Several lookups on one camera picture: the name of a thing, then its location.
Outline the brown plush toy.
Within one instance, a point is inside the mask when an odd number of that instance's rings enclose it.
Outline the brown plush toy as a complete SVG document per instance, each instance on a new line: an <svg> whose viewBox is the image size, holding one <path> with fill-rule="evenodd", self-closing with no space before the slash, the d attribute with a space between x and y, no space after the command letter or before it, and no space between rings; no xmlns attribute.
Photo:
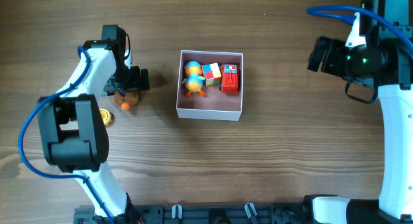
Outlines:
<svg viewBox="0 0 413 224"><path fill-rule="evenodd" d="M138 92L126 92L124 96L119 92L114 93L114 103L119 105L122 110L130 110L131 107L136 106L138 101Z"/></svg>

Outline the yellow round toy disc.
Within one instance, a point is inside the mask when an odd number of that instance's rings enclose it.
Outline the yellow round toy disc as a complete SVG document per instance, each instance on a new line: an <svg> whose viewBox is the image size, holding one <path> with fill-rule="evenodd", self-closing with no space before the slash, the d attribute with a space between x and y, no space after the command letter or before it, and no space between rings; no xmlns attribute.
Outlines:
<svg viewBox="0 0 413 224"><path fill-rule="evenodd" d="M109 112L107 109L100 108L99 109L103 124L107 127L110 126L113 121L114 121L114 116L111 112Z"/></svg>

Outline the orange duck toy blue hat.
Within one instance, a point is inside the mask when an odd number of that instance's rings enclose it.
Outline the orange duck toy blue hat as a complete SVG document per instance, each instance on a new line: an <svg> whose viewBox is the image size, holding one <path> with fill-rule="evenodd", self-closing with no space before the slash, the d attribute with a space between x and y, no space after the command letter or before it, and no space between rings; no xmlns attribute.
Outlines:
<svg viewBox="0 0 413 224"><path fill-rule="evenodd" d="M191 97L192 93L199 92L200 96L205 97L206 93L202 91L203 81L203 71L201 65L197 61L189 61L185 67L186 78L181 82L186 88L185 96L187 98Z"/></svg>

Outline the colourful puzzle cube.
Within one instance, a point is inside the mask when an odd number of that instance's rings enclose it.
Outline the colourful puzzle cube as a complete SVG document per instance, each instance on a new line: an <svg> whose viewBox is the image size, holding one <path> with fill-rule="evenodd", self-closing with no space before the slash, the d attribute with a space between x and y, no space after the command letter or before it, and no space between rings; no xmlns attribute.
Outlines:
<svg viewBox="0 0 413 224"><path fill-rule="evenodd" d="M222 80L222 75L218 63L203 65L203 77L205 78L205 85L218 85Z"/></svg>

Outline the red toy truck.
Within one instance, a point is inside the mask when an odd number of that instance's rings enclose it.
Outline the red toy truck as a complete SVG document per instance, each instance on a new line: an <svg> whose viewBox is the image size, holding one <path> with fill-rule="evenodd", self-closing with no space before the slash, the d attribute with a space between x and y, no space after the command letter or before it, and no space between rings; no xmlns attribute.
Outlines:
<svg viewBox="0 0 413 224"><path fill-rule="evenodd" d="M232 64L221 65L221 91L224 94L239 92L239 67Z"/></svg>

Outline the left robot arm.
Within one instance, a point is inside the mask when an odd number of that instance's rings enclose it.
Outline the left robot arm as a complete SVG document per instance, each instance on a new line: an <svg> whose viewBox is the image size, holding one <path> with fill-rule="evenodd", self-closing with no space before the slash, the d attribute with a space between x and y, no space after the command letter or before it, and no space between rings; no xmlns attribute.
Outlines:
<svg viewBox="0 0 413 224"><path fill-rule="evenodd" d="M77 49L79 64L55 94L41 97L38 118L46 162L75 179L101 223L139 223L141 217L107 163L109 138L98 101L101 96L137 95L150 88L148 71L132 64L130 38L118 25L105 25L101 38Z"/></svg>

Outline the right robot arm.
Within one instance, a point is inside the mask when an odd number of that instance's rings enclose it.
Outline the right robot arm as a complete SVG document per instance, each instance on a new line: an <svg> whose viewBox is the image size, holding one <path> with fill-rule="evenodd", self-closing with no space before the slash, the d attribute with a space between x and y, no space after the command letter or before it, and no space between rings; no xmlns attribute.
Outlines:
<svg viewBox="0 0 413 224"><path fill-rule="evenodd" d="M378 199L309 196L314 223L412 222L412 25L409 0L361 0L359 6L327 5L309 15L351 26L346 41L319 37L308 69L373 91L384 124L384 173Z"/></svg>

